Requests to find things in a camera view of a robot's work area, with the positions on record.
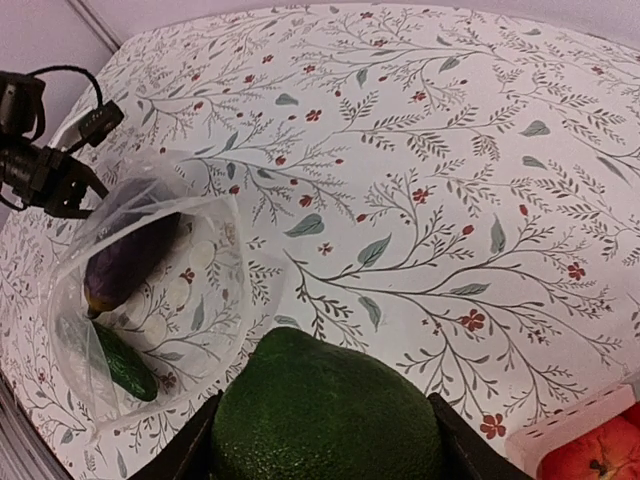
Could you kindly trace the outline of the dark green fake cucumber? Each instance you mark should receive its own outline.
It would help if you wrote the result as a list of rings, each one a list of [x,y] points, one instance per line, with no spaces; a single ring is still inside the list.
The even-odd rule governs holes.
[[[157,398],[158,385],[151,369],[137,351],[114,331],[92,321],[112,380],[134,398],[151,402]]]

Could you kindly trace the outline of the green fake leafy vegetable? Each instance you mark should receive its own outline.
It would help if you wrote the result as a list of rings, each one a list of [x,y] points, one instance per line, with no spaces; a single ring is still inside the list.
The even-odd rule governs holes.
[[[295,328],[258,342],[224,391],[211,434],[216,479],[441,479],[434,410],[364,353]]]

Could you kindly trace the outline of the aluminium frame post left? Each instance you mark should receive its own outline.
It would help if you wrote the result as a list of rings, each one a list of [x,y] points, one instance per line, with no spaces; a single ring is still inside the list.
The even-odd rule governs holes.
[[[65,0],[65,3],[111,53],[116,53],[121,48],[122,41],[107,21],[101,17],[92,1]]]

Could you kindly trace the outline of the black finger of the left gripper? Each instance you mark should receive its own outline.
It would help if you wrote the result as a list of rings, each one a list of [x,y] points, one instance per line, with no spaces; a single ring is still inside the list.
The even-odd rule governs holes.
[[[84,186],[93,190],[101,199],[104,199],[109,190],[90,167],[77,167],[77,180]]]

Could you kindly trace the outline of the pink perforated plastic basket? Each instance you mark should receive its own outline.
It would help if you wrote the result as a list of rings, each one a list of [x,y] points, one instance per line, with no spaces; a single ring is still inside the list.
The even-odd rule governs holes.
[[[546,454],[611,420],[638,401],[639,377],[628,377],[545,420],[513,432],[505,441],[506,458],[534,477]]]

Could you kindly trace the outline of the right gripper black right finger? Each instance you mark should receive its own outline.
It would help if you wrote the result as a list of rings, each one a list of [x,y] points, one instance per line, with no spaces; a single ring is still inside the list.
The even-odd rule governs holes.
[[[444,452],[444,479],[531,480],[499,455],[438,393],[428,396]]]

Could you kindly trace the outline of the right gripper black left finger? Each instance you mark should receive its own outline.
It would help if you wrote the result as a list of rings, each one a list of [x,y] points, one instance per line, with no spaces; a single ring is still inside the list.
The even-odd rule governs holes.
[[[211,431],[223,392],[208,399],[152,461],[131,480],[209,479]]]

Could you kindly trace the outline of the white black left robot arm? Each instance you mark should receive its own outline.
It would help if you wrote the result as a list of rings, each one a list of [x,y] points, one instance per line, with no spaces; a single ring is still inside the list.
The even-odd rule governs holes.
[[[91,83],[97,107],[81,117],[78,140],[69,148],[39,147],[46,118],[43,93],[46,83],[39,77],[57,71],[75,72]],[[96,173],[73,154],[86,145],[98,146],[124,119],[114,101],[105,101],[95,76],[72,65],[44,67],[28,74],[1,73],[1,184],[11,188],[20,202],[1,199],[5,207],[22,212],[40,208],[47,215],[63,219],[86,219],[90,209],[81,203],[89,189],[100,198],[107,187]]]

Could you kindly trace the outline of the clear polka dot zip bag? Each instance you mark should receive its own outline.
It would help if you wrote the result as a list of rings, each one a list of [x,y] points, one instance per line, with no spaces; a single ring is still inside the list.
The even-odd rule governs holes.
[[[93,216],[74,230],[39,284],[40,314],[54,358],[70,395],[86,409],[96,440],[202,397],[238,356],[262,305],[250,276],[252,215],[244,168],[229,162],[171,165],[160,157],[134,156],[104,160],[97,173],[108,196],[90,200]],[[98,241],[107,226],[106,200],[131,178],[158,180],[174,197],[143,207],[147,216]],[[175,212],[181,220],[165,258],[125,303],[88,318],[88,260]],[[112,380],[92,321],[114,331],[151,369],[158,385],[154,401],[138,400]]]

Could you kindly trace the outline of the purple fake eggplant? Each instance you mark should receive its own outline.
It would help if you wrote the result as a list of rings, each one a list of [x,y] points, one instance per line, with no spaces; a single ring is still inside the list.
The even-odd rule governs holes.
[[[110,193],[103,207],[107,226],[96,239],[101,241],[147,216],[143,207],[174,197],[158,180],[131,178]],[[177,236],[178,212],[146,224],[93,255],[84,275],[87,317],[95,319],[125,303],[169,253]]]

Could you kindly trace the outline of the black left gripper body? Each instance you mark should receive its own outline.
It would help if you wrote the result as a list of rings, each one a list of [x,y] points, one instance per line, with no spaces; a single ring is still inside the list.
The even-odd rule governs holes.
[[[77,167],[89,166],[66,152],[42,148],[27,182],[27,205],[55,218],[88,218],[93,211],[81,203],[90,188],[77,180]]]

